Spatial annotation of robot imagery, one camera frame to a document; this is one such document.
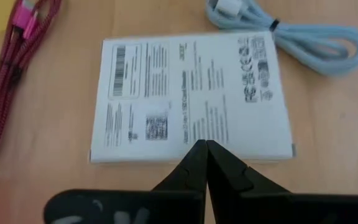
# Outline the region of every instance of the black tool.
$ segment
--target black tool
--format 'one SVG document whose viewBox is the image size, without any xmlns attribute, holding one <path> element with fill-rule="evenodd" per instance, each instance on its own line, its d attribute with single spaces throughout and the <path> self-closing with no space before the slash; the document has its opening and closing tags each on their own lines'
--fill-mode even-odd
<svg viewBox="0 0 358 224">
<path fill-rule="evenodd" d="M 153 190 L 68 190 L 49 200 L 44 221 L 110 224 L 124 212 L 137 223 L 146 211 L 139 223 L 204 223 L 207 182 L 216 223 L 358 223 L 358 196 L 293 194 L 204 140 Z"/>
</svg>

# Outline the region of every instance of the cable connector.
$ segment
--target cable connector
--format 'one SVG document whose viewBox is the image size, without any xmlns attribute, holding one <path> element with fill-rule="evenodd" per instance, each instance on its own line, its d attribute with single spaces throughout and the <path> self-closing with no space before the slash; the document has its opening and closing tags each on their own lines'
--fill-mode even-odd
<svg viewBox="0 0 358 224">
<path fill-rule="evenodd" d="M 25 38 L 25 40 L 30 38 L 30 35 L 32 34 L 34 28 L 36 28 L 38 26 L 37 16 L 38 16 L 38 11 L 36 11 L 34 13 L 34 15 L 30 18 L 29 23 L 25 27 L 24 33 L 23 33 L 23 38 Z"/>
<path fill-rule="evenodd" d="M 232 17 L 237 17 L 242 5 L 245 4 L 242 0 L 218 0 L 215 9 Z"/>
<path fill-rule="evenodd" d="M 13 17 L 13 25 L 24 30 L 32 18 L 31 14 L 33 7 L 34 5 L 23 0 L 22 4 L 16 9 L 15 16 Z"/>
</svg>

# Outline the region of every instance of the white cable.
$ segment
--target white cable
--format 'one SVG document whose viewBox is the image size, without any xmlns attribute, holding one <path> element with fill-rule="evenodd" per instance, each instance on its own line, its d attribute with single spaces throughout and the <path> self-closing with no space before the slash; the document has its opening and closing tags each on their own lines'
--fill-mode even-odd
<svg viewBox="0 0 358 224">
<path fill-rule="evenodd" d="M 275 19 L 253 0 L 207 0 L 206 13 L 221 29 L 268 30 Z M 358 29 L 329 25 L 279 23 L 273 32 L 276 44 L 304 65 L 329 77 L 343 76 L 358 68 Z M 346 40 L 356 47 L 349 55 Z"/>
</svg>

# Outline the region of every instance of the red object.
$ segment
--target red object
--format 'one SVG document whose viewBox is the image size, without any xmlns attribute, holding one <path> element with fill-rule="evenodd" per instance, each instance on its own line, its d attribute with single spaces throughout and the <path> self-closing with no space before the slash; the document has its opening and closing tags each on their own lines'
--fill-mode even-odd
<svg viewBox="0 0 358 224">
<path fill-rule="evenodd" d="M 33 27 L 28 39 L 23 38 L 24 29 L 34 14 L 49 2 L 49 10 L 45 19 Z M 62 0 L 40 0 L 28 15 L 22 1 L 15 2 L 6 27 L 4 42 L 0 53 L 0 138 L 7 120 L 9 108 L 14 97 L 17 82 L 22 71 L 29 66 L 30 59 L 41 44 L 41 41 Z"/>
</svg>

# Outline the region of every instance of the red braided cable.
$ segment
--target red braided cable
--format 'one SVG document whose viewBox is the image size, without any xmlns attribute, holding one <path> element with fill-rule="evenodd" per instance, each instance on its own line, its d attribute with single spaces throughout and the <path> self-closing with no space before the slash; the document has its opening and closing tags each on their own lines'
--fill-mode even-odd
<svg viewBox="0 0 358 224">
<path fill-rule="evenodd" d="M 22 37 L 23 30 L 13 24 L 14 15 L 22 0 L 15 2 L 9 16 L 0 53 L 0 138 L 21 73 L 28 67 L 53 17 L 59 10 L 61 0 L 40 0 L 35 4 L 32 13 L 34 14 L 38 11 L 47 1 L 49 2 L 47 16 L 32 31 L 31 36 L 27 40 Z"/>
</svg>

